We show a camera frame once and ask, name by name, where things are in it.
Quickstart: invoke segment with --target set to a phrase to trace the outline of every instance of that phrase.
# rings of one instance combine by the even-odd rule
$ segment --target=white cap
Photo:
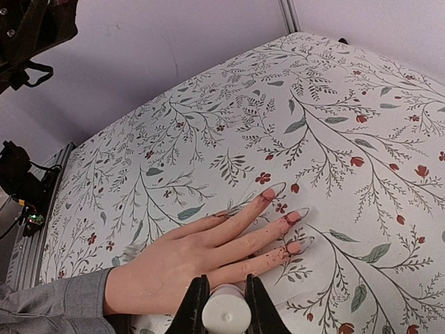
[[[202,311],[202,324],[211,334],[243,334],[251,318],[242,291],[230,284],[217,287]]]

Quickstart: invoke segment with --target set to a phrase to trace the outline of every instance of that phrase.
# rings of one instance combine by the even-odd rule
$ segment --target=floral bedsheet
[[[445,87],[368,51],[288,35],[77,148],[41,281],[119,266],[166,231],[286,182],[252,228],[311,208],[277,244],[312,235],[313,246],[262,277],[291,331],[442,333],[444,136]],[[170,320],[139,317],[133,329],[163,333]]]

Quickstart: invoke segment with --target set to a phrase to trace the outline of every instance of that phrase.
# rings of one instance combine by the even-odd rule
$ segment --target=wrist
[[[125,276],[124,266],[110,270],[105,283],[104,315],[129,314],[126,308],[129,296],[125,284],[129,282]]]

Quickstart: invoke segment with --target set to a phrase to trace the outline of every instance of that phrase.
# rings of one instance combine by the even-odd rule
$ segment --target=strap
[[[29,81],[24,82],[24,85],[28,87],[37,87],[40,84],[43,84],[46,80],[49,80],[54,74],[54,69],[48,65],[37,64],[33,61],[25,62],[25,65],[27,68],[31,68],[32,70],[46,72],[46,74],[42,75],[35,83],[30,83]]]

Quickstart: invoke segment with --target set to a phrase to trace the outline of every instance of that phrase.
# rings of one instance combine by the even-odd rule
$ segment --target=black cable
[[[54,165],[52,167],[44,167],[44,166],[37,165],[35,162],[32,162],[32,161],[30,161],[30,162],[31,162],[31,165],[33,165],[41,170],[45,170],[47,172],[55,172],[57,170],[58,171],[62,170],[62,165]]]
[[[14,226],[15,226],[15,224],[17,224],[18,223],[18,219],[16,219],[16,220],[14,220],[14,223],[6,230],[6,232],[4,232],[2,235],[1,235],[1,237],[0,237],[0,240],[2,240],[4,237],[6,237],[6,235],[9,233],[9,232],[11,232],[11,230],[14,228]]]

